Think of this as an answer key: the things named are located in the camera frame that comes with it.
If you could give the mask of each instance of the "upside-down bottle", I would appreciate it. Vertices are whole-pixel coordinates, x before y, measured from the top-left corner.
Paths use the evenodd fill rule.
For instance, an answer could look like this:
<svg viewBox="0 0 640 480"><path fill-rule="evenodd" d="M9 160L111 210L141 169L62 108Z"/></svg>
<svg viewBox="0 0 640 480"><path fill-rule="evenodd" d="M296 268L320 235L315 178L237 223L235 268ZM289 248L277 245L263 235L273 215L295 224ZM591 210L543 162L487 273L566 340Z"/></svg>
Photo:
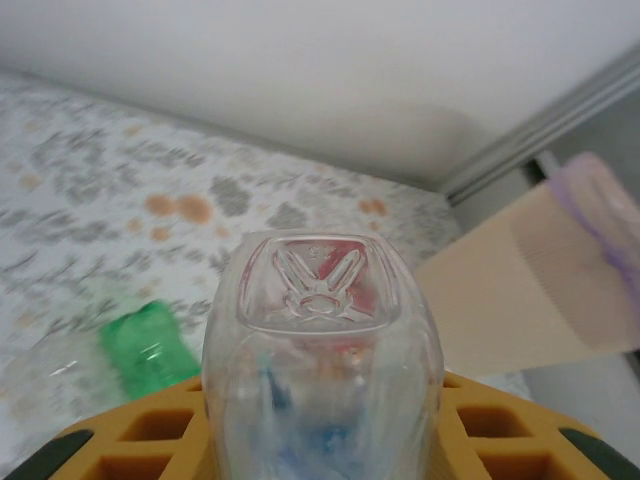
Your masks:
<svg viewBox="0 0 640 480"><path fill-rule="evenodd" d="M427 306L384 239L249 235L205 337L220 478L422 479L443 373Z"/></svg>

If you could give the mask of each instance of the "floral bedsheet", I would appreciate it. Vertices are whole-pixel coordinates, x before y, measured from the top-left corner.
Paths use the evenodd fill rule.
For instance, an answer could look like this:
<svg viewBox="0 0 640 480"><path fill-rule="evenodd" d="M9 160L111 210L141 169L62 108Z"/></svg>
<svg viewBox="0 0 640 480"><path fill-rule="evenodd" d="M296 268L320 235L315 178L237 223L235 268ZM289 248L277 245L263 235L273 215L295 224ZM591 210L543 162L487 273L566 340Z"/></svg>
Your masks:
<svg viewBox="0 0 640 480"><path fill-rule="evenodd" d="M8 74L0 172L0 368L44 336L94 330L155 298L199 352L246 232L362 228L411 268L460 233L439 194ZM519 377L505 381L527 395Z"/></svg>

